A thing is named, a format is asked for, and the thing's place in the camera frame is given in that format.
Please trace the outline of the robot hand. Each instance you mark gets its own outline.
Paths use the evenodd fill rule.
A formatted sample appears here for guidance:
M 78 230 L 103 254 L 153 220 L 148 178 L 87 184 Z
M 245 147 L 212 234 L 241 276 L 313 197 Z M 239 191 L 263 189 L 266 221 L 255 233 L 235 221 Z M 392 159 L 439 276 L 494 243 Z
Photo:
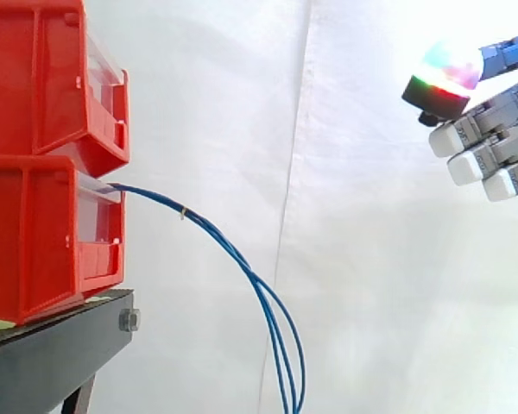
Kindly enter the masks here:
M 431 129 L 429 145 L 457 186 L 479 182 L 491 202 L 518 197 L 518 82 L 470 107 L 485 80 L 518 70 L 518 35 L 476 47 L 439 41 L 424 54 L 402 99 Z

